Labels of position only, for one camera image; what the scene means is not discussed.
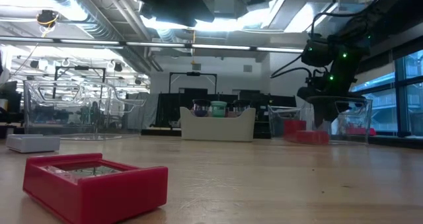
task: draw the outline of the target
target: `red open container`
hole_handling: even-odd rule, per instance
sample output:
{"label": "red open container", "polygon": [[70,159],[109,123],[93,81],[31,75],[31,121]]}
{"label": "red open container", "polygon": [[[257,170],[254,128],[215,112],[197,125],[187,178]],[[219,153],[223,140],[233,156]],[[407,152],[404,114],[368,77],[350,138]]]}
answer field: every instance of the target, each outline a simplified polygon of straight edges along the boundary
{"label": "red open container", "polygon": [[30,157],[23,190],[66,223],[115,223],[166,204],[167,176],[99,153]]}

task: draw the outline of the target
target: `white tray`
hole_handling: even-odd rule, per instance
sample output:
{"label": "white tray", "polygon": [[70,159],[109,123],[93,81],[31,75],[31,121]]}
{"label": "white tray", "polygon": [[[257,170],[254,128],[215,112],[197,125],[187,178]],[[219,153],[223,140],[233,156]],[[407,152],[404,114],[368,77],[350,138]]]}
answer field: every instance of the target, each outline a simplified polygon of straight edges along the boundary
{"label": "white tray", "polygon": [[199,118],[180,107],[182,138],[205,141],[252,141],[256,109],[249,108],[237,118]]}
{"label": "white tray", "polygon": [[44,137],[43,135],[8,135],[6,146],[19,153],[58,151],[60,149],[60,137]]}

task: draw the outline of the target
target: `table surface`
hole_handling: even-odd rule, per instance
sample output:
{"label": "table surface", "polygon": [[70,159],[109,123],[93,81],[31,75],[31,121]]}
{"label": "table surface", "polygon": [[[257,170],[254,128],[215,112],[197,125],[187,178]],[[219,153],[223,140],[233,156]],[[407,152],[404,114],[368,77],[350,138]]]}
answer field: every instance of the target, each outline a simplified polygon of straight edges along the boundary
{"label": "table surface", "polygon": [[[59,153],[103,153],[129,165],[169,167],[168,203],[124,223],[423,220],[423,151],[418,150],[137,137],[62,141]],[[0,223],[60,223],[22,191],[25,159],[53,154],[22,155],[0,145]]]}

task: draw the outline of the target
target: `clear acrylic enclosure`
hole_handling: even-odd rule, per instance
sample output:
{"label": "clear acrylic enclosure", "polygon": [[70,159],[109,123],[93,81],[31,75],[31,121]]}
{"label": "clear acrylic enclosure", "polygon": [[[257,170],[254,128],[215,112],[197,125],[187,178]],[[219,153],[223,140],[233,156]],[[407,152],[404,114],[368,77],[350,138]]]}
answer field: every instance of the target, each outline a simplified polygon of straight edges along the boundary
{"label": "clear acrylic enclosure", "polygon": [[62,139],[138,136],[145,100],[122,100],[105,83],[24,81],[25,133]]}
{"label": "clear acrylic enclosure", "polygon": [[303,108],[269,106],[272,139],[310,144],[367,144],[371,100],[315,96]]}

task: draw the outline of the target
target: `desk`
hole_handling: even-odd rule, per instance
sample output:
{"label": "desk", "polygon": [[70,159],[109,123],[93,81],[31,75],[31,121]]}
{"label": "desk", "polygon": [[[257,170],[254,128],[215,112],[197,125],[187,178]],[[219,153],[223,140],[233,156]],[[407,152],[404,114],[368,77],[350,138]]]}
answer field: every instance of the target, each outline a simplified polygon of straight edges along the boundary
{"label": "desk", "polygon": [[[63,141],[60,150],[61,154],[97,152],[129,165],[169,167],[168,204],[124,223],[423,220],[423,152],[418,150],[179,137]],[[0,145],[0,223],[59,223],[22,191],[27,156]]]}

